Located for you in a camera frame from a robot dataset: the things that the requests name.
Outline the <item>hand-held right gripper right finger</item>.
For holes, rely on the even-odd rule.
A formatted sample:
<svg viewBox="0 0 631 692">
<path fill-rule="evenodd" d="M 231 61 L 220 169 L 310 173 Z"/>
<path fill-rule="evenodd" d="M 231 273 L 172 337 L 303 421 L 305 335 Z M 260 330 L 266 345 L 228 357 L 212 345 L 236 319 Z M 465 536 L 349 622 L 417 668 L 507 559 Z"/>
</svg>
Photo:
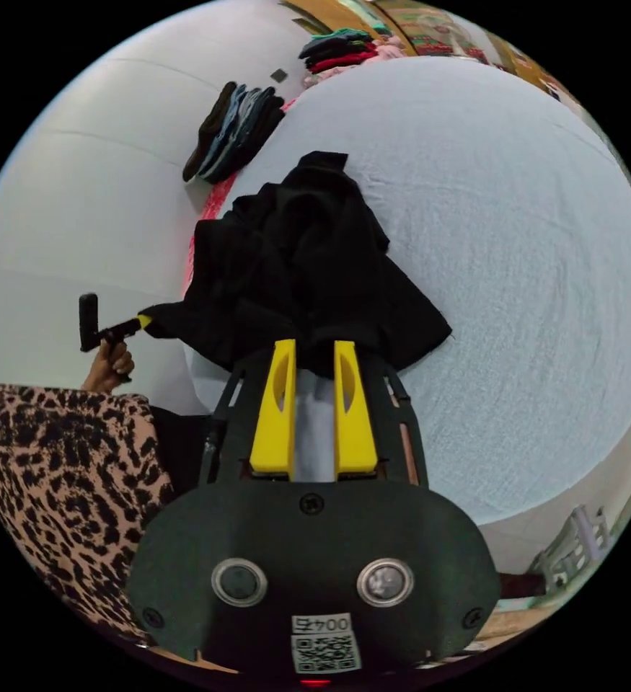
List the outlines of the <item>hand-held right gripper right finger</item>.
<svg viewBox="0 0 631 692">
<path fill-rule="evenodd" d="M 334 343 L 334 376 L 335 476 L 372 474 L 378 455 L 354 342 Z"/>
</svg>

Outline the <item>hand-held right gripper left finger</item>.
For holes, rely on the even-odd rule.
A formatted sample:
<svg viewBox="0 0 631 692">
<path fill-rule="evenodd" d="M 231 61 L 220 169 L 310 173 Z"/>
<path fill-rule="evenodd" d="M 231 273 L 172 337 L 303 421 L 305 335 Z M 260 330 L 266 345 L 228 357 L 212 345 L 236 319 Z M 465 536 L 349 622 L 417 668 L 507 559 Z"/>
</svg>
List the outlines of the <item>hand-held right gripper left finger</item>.
<svg viewBox="0 0 631 692">
<path fill-rule="evenodd" d="M 294 479 L 296 341 L 275 342 L 258 411 L 250 466 L 263 476 Z"/>
</svg>

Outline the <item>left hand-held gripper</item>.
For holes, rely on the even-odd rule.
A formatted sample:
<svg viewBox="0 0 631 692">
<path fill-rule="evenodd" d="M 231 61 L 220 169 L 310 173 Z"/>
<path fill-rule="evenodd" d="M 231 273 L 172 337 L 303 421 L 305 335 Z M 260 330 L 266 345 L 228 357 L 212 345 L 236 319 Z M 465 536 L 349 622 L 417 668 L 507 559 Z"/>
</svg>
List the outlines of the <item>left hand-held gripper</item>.
<svg viewBox="0 0 631 692">
<path fill-rule="evenodd" d="M 127 339 L 136 335 L 141 330 L 147 330 L 152 322 L 153 319 L 151 317 L 144 314 L 138 314 L 136 319 L 131 319 L 122 324 L 104 330 L 102 332 L 100 342 L 101 340 L 107 340 L 111 345 L 119 342 L 126 343 Z M 131 374 L 126 380 L 124 380 L 124 383 L 130 381 Z"/>
</svg>

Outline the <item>person's left hand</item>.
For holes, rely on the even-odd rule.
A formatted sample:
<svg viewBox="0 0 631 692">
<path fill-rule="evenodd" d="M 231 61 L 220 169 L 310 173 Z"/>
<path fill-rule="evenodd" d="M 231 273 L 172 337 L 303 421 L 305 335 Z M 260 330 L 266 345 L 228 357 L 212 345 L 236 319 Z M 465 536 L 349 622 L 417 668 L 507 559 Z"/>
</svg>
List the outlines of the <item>person's left hand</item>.
<svg viewBox="0 0 631 692">
<path fill-rule="evenodd" d="M 126 343 L 111 345 L 107 340 L 101 340 L 81 389 L 96 394 L 111 394 L 124 384 L 134 367 L 135 363 Z"/>
</svg>

